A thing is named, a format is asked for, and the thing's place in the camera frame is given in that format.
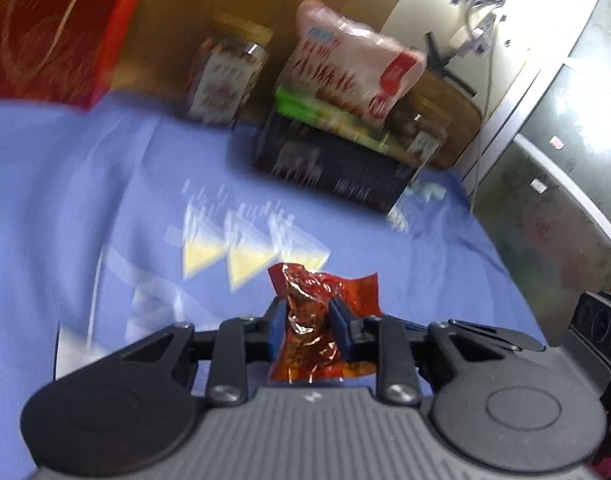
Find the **red label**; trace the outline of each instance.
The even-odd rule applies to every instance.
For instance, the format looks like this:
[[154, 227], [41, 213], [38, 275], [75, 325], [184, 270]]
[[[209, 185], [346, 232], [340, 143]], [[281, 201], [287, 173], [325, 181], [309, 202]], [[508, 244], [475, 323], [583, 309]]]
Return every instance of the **red label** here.
[[414, 59], [414, 56], [406, 52], [402, 52], [395, 57], [381, 74], [379, 84], [383, 91], [389, 95], [396, 95], [399, 86], [401, 86], [401, 79], [416, 63], [417, 60]]
[[372, 97], [367, 106], [367, 112], [375, 119], [385, 119], [387, 110], [387, 97], [379, 94]]

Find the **white wall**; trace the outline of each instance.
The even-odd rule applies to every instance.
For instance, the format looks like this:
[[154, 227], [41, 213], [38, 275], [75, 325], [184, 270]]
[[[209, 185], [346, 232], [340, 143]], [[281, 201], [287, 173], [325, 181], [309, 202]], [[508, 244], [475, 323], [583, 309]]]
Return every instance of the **white wall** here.
[[[569, 17], [595, 1], [588, 0], [510, 0], [506, 4], [506, 22], [499, 25], [494, 57], [494, 72], [490, 111], [499, 104], [527, 57], [536, 47], [546, 48], [564, 38], [570, 30]], [[461, 10], [450, 0], [400, 0], [383, 33], [407, 46], [426, 52], [424, 34], [432, 31], [439, 49], [446, 49], [457, 26]], [[474, 103], [483, 108], [487, 84], [488, 56], [467, 54], [450, 62], [456, 75], [477, 90]]]

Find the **red snack packet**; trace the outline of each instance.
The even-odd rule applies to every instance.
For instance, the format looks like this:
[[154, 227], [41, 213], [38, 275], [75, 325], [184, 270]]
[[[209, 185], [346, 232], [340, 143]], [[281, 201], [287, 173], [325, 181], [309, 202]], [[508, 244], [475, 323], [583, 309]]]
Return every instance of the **red snack packet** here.
[[138, 0], [0, 0], [0, 97], [92, 107]]
[[376, 274], [348, 280], [309, 272], [298, 264], [276, 264], [268, 269], [278, 296], [288, 301], [286, 338], [271, 377], [277, 381], [313, 381], [374, 374], [372, 363], [346, 363], [328, 325], [328, 301], [342, 298], [360, 317], [383, 316], [378, 306]]

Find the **snack jar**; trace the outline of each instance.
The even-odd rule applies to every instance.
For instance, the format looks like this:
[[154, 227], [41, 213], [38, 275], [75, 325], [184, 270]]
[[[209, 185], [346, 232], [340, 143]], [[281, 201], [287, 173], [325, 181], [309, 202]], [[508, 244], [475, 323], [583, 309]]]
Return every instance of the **snack jar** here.
[[413, 95], [401, 99], [385, 120], [385, 127], [403, 145], [417, 167], [410, 184], [439, 153], [447, 139], [445, 129], [452, 118], [428, 98]]
[[212, 18], [188, 85], [185, 115], [206, 124], [232, 126], [261, 73], [272, 31], [231, 14]]

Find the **screw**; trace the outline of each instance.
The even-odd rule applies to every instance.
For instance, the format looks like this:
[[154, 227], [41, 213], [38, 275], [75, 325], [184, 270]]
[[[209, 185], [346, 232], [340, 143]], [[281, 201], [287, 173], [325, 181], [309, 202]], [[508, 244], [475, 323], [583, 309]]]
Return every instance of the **screw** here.
[[230, 384], [217, 384], [210, 389], [210, 398], [220, 404], [231, 404], [241, 398], [241, 390]]
[[385, 389], [385, 398], [394, 404], [409, 404], [418, 396], [417, 391], [407, 384], [390, 384]]

